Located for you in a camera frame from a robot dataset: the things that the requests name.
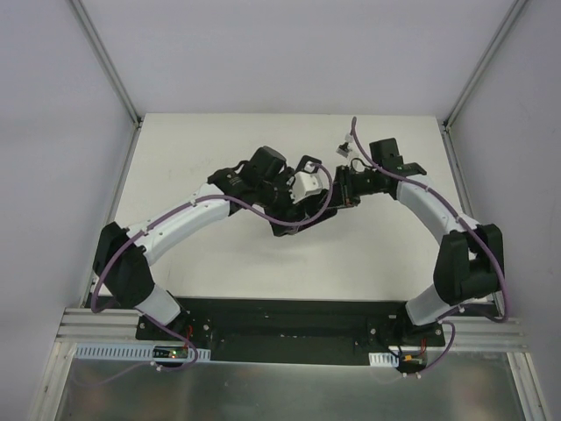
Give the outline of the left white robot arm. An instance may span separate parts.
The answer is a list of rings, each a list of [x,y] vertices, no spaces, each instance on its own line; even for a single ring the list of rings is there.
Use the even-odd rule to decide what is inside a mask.
[[[282,154],[262,146],[237,166],[218,169],[184,203],[128,227],[106,225],[93,261],[98,281],[90,308],[103,311],[97,300],[105,286],[121,308],[136,310],[162,331],[184,338],[189,313],[154,281],[151,267],[159,258],[240,210],[264,218],[278,231],[297,232],[323,217],[333,190],[333,177],[320,160],[305,155],[291,168]]]

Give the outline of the phone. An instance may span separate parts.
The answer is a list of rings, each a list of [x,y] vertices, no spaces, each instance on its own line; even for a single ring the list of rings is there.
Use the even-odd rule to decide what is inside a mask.
[[[322,161],[309,155],[303,155],[295,168],[295,173],[316,174]]]

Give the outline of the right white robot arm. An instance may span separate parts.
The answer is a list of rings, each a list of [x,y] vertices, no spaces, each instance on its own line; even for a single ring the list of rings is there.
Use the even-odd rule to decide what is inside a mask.
[[[337,153],[349,164],[337,169],[341,204],[351,207],[362,196],[389,194],[409,209],[439,245],[431,285],[405,304],[413,326],[440,321],[473,300],[505,293],[503,241],[494,224],[483,225],[451,205],[417,163],[405,163],[394,138],[362,147],[348,133]]]

